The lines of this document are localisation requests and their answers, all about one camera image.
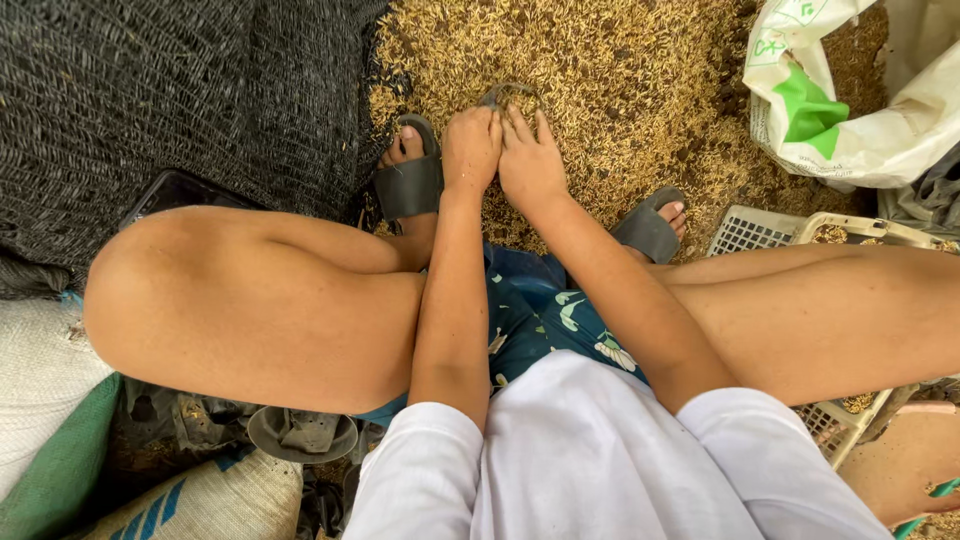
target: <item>hand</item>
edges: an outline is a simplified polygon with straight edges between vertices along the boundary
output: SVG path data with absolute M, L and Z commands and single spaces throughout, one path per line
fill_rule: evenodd
M 474 107 L 454 114 L 444 130 L 444 193 L 482 198 L 496 173 L 502 147 L 499 112 Z
M 534 137 L 516 105 L 511 104 L 507 112 L 510 119 L 502 119 L 500 185 L 507 201 L 530 219 L 529 212 L 544 201 L 555 196 L 569 197 L 564 161 L 542 110 L 537 109 L 536 114 L 540 141 Z

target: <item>white plastic bag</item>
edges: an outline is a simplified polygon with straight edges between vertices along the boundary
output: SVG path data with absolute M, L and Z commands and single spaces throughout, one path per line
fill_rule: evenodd
M 743 77 L 753 91 L 751 136 L 791 173 L 834 186 L 900 187 L 960 139 L 960 43 L 890 107 L 847 120 L 820 38 L 873 3 L 769 0 L 757 17 Z
M 302 489 L 302 465 L 254 450 L 173 477 L 67 538 L 291 540 Z
M 43 443 L 113 373 L 90 347 L 76 305 L 0 301 L 0 501 Z

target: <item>black mesh net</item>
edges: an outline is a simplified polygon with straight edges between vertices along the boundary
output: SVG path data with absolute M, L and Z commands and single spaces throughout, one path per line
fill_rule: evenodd
M 167 167 L 342 219 L 387 0 L 0 0 L 0 247 L 71 271 Z

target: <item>white shirt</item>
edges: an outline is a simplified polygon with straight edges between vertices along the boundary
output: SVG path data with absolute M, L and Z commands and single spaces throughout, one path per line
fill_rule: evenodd
M 460 411 L 401 411 L 364 462 L 360 539 L 889 540 L 797 415 L 724 388 L 676 418 L 634 376 L 570 351 Z

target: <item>green sack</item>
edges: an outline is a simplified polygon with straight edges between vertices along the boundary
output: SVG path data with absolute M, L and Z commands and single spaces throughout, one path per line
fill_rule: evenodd
M 0 540 L 47 540 L 67 532 L 107 454 L 120 374 L 98 384 L 36 454 L 0 503 Z

